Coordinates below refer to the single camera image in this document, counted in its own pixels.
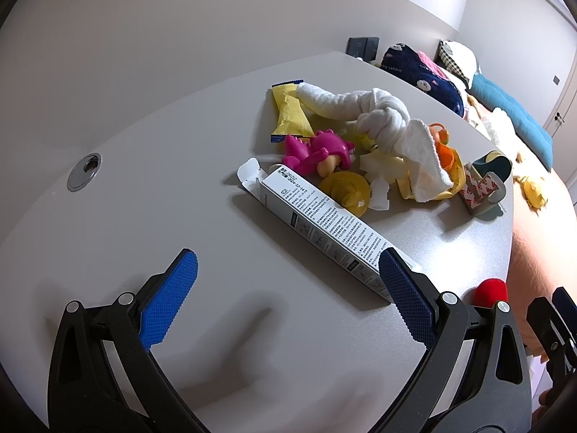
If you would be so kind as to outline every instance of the red pom pom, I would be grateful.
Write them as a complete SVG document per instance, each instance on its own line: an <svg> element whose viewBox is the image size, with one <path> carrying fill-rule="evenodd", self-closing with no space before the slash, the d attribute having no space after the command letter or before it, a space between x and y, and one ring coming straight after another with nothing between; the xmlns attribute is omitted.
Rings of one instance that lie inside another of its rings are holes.
<svg viewBox="0 0 577 433"><path fill-rule="evenodd" d="M474 306L492 308L497 301L507 301L507 285L499 278L489 278L475 290Z"/></svg>

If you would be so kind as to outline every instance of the black box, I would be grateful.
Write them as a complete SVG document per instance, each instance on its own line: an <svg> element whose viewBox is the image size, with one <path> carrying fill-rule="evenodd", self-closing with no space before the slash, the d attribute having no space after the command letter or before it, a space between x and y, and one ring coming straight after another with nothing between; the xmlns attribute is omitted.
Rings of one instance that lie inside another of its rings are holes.
<svg viewBox="0 0 577 433"><path fill-rule="evenodd" d="M372 62L377 58L379 37L351 37L347 44L347 55Z"/></svg>

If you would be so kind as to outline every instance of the pink toy dinosaur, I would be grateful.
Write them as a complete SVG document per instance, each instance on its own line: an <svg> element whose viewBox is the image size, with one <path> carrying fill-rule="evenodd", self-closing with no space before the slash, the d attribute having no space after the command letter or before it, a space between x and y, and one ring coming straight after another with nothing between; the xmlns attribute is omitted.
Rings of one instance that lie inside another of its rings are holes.
<svg viewBox="0 0 577 433"><path fill-rule="evenodd" d="M326 177L340 165L342 169L350 169L349 153L355 145L344 141L332 130L319 130L316 136L310 139L310 144L299 140L292 135L285 138L286 156L283 164L300 175L312 174L315 171L319 176Z"/></svg>

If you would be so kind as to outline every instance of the orange toy figure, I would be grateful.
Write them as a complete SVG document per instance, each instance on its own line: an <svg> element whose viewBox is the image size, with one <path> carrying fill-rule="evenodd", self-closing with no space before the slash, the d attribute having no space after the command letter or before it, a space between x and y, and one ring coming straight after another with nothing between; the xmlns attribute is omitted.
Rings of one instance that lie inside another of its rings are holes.
<svg viewBox="0 0 577 433"><path fill-rule="evenodd" d="M318 188L355 217L361 217L369 207L369 183L355 172L334 172L323 179Z"/></svg>
<svg viewBox="0 0 577 433"><path fill-rule="evenodd" d="M451 151L451 148L442 143L436 142L435 149L437 150L441 167L447 172L450 171L453 167L453 162L455 161L455 155L453 154L453 151Z"/></svg>
<svg viewBox="0 0 577 433"><path fill-rule="evenodd" d="M445 128L445 125L442 123L432 123L429 125L429 131L431 132L431 136L435 143L442 143L446 145L449 143L449 132Z"/></svg>

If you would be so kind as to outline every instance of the pink cloth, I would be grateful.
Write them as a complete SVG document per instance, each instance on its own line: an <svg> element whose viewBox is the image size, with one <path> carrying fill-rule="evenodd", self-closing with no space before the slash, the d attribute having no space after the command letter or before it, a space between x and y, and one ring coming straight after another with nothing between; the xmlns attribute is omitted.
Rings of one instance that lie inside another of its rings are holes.
<svg viewBox="0 0 577 433"><path fill-rule="evenodd" d="M429 57L427 57L427 54L425 52L417 52L417 54L419 54L420 61L423 62L430 71L435 73L437 76L440 76L442 79L446 79L447 81L450 81L450 79L446 77L446 75L436 65L436 63L433 60L431 60Z"/></svg>

